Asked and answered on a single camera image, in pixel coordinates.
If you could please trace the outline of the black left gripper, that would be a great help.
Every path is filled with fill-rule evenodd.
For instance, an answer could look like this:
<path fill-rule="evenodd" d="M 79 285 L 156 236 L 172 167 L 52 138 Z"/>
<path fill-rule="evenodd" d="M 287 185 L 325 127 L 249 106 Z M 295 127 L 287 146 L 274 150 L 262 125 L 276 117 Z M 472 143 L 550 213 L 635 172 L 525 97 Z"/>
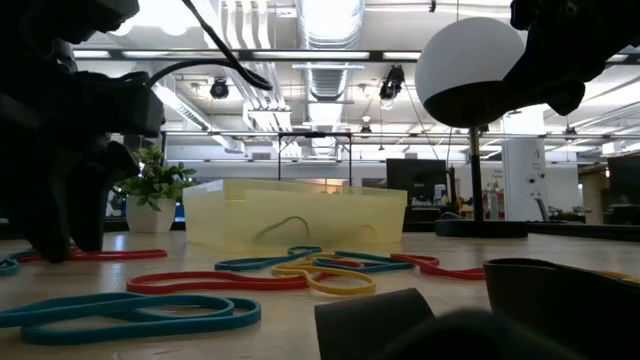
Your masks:
<path fill-rule="evenodd" d="M 148 73 L 120 77 L 63 70 L 0 69 L 0 210 L 47 261 L 67 259 L 67 180 L 75 155 L 107 133 L 155 137 L 164 105 Z M 118 142 L 101 144 L 74 168 L 72 239 L 84 252 L 102 250 L 108 195 L 139 174 Z"/>

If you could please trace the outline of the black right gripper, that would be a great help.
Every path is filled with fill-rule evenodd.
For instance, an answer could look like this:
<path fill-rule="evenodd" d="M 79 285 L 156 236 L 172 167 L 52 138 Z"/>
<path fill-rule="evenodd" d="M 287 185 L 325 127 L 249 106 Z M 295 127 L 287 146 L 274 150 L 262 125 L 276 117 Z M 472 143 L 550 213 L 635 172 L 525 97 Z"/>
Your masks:
<path fill-rule="evenodd" d="M 606 61 L 640 45 L 640 0 L 512 0 L 510 24 L 525 51 L 504 77 L 510 109 L 576 110 Z"/>

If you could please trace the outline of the white pillar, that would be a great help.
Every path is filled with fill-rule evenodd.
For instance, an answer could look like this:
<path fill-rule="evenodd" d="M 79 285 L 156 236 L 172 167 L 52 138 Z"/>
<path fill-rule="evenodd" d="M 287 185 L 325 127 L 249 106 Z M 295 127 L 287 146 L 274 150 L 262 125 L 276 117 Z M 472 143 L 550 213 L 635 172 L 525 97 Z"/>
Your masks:
<path fill-rule="evenodd" d="M 508 221 L 541 221 L 539 200 L 547 200 L 545 151 L 540 139 L 503 143 L 505 209 Z"/>

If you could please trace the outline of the green plant in white pot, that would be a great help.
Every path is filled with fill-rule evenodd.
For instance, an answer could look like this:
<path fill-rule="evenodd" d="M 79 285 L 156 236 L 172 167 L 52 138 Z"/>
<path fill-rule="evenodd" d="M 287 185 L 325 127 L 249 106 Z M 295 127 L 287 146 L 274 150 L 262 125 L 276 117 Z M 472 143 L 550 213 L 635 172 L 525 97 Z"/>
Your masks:
<path fill-rule="evenodd" d="M 139 173 L 116 183 L 125 195 L 125 217 L 133 233 L 169 232 L 183 191 L 196 185 L 195 169 L 169 165 L 159 145 L 134 152 Z"/>

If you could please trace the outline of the teal rubber band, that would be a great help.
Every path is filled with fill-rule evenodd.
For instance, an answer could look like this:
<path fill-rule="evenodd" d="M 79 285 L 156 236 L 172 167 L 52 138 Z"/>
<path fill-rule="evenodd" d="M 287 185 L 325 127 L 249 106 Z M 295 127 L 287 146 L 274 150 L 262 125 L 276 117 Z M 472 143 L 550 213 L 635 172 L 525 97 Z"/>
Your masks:
<path fill-rule="evenodd" d="M 12 276 L 19 270 L 19 261 L 22 258 L 32 256 L 32 251 L 17 252 L 9 254 L 0 259 L 0 276 Z"/>
<path fill-rule="evenodd" d="M 217 262 L 214 269 L 216 271 L 232 272 L 257 271 L 278 264 L 291 262 L 308 255 L 320 253 L 321 251 L 322 248 L 317 246 L 294 246 L 289 248 L 287 250 L 287 254 L 284 256 L 224 260 Z"/>
<path fill-rule="evenodd" d="M 119 323 L 79 330 L 50 327 L 52 323 L 89 317 L 116 319 Z M 30 344 L 82 345 L 228 331 L 256 324 L 261 317 L 261 304 L 252 299 L 113 292 L 51 298 L 0 310 L 0 328 L 18 328 L 21 340 Z"/>
<path fill-rule="evenodd" d="M 347 268 L 347 267 L 334 267 L 327 265 L 328 260 L 349 260 L 357 261 L 364 264 L 362 268 Z M 348 251 L 336 251 L 334 254 L 318 255 L 312 260 L 312 264 L 319 267 L 334 268 L 340 270 L 354 271 L 364 274 L 374 274 L 395 270 L 409 270 L 413 269 L 414 265 L 406 262 L 392 260 L 389 256 L 379 256 L 366 253 L 348 252 Z"/>

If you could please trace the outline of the yellow translucent plastic bin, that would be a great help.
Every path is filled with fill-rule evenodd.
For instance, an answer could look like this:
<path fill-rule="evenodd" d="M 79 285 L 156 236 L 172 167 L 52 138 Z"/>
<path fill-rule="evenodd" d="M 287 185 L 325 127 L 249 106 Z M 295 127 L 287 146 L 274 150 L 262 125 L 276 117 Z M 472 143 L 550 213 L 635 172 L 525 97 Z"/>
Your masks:
<path fill-rule="evenodd" d="M 407 193 L 257 179 L 223 179 L 183 192 L 187 239 L 213 251 L 268 253 L 293 246 L 365 249 L 398 243 Z M 256 240 L 263 228 L 300 216 Z"/>

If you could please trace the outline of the white globe table lamp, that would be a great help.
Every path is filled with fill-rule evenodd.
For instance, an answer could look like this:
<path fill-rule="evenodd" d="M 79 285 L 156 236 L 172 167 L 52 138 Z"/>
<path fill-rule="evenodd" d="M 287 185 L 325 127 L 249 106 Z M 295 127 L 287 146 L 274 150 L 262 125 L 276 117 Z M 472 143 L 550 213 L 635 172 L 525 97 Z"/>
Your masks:
<path fill-rule="evenodd" d="M 466 128 L 470 141 L 473 218 L 435 222 L 443 237 L 517 239 L 528 236 L 518 221 L 484 218 L 479 128 L 503 115 L 497 104 L 502 80 L 524 53 L 519 35 L 486 17 L 458 20 L 438 31 L 417 62 L 415 86 L 427 113 L 451 128 Z"/>

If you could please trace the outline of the black aluminium table frame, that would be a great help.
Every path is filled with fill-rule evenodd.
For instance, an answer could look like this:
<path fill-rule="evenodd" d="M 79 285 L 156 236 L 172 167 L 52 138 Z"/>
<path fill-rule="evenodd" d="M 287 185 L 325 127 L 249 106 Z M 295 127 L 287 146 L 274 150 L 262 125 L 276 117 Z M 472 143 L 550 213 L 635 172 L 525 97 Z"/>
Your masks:
<path fill-rule="evenodd" d="M 581 237 L 604 239 L 614 241 L 626 241 L 640 243 L 640 226 L 635 225 L 586 225 L 586 224 L 560 224 L 529 222 L 527 225 L 529 233 L 558 235 L 567 237 Z M 108 217 L 105 220 L 105 232 L 128 231 L 126 219 L 123 217 Z M 184 221 L 174 222 L 170 228 L 173 231 L 185 231 Z M 420 233 L 435 232 L 435 222 L 409 223 L 403 226 L 403 232 Z"/>

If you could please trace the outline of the black foreground fixture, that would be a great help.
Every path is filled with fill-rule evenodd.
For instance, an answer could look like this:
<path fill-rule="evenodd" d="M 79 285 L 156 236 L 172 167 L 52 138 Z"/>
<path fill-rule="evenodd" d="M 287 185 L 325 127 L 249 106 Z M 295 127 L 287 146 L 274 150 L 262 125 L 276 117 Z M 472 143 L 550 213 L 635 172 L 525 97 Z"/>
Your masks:
<path fill-rule="evenodd" d="M 493 311 L 587 360 L 640 360 L 640 281 L 530 258 L 483 268 Z"/>

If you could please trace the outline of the black monitor screen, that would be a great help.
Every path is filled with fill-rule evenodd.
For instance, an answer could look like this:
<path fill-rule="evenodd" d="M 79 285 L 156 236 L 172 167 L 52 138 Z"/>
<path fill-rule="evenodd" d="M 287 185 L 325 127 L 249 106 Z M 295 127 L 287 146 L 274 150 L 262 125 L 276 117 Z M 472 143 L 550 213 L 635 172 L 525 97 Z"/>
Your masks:
<path fill-rule="evenodd" d="M 387 188 L 407 192 L 407 203 L 433 200 L 437 185 L 448 185 L 444 160 L 387 159 Z"/>

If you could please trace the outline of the yellow rubber band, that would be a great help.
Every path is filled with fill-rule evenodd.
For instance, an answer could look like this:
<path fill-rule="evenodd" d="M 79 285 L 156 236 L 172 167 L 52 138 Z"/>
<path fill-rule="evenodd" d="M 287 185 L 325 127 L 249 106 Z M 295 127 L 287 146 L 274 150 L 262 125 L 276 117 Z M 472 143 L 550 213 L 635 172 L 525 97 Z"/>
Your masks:
<path fill-rule="evenodd" d="M 339 277 L 353 278 L 363 281 L 364 284 L 355 287 L 334 286 L 322 283 L 319 280 L 315 280 L 312 276 L 313 273 L 323 273 L 330 275 L 337 275 Z M 354 295 L 369 295 L 376 291 L 375 280 L 363 273 L 359 273 L 351 270 L 336 269 L 330 267 L 321 267 L 311 265 L 307 262 L 301 263 L 286 263 L 275 265 L 271 268 L 272 275 L 300 275 L 306 281 L 306 284 L 313 290 L 340 296 L 354 296 Z"/>
<path fill-rule="evenodd" d="M 630 274 L 625 274 L 625 273 L 619 273 L 619 272 L 612 272 L 612 271 L 596 271 L 599 274 L 605 275 L 605 276 L 609 276 L 618 280 L 623 280 L 623 281 L 627 281 L 627 282 L 632 282 L 632 283 L 636 283 L 636 284 L 640 284 L 640 277 L 639 276 L 634 276 L 634 275 L 630 275 Z"/>

